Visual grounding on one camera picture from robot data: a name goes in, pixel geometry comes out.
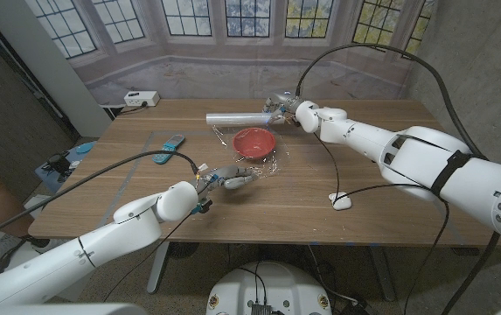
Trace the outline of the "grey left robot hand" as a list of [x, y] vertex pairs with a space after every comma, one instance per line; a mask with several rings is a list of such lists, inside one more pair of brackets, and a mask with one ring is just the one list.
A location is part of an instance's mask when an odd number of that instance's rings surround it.
[[237, 189], [257, 178], [258, 175], [252, 168], [233, 164], [206, 171], [192, 184], [195, 186], [198, 194], [202, 194], [208, 193], [218, 187], [224, 187], [228, 190]]

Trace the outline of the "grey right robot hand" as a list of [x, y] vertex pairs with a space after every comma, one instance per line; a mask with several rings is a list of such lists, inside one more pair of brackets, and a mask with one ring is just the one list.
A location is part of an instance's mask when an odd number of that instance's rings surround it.
[[293, 115], [304, 99], [294, 96], [289, 91], [273, 93], [265, 101], [264, 113], [269, 113], [268, 124], [283, 123]]

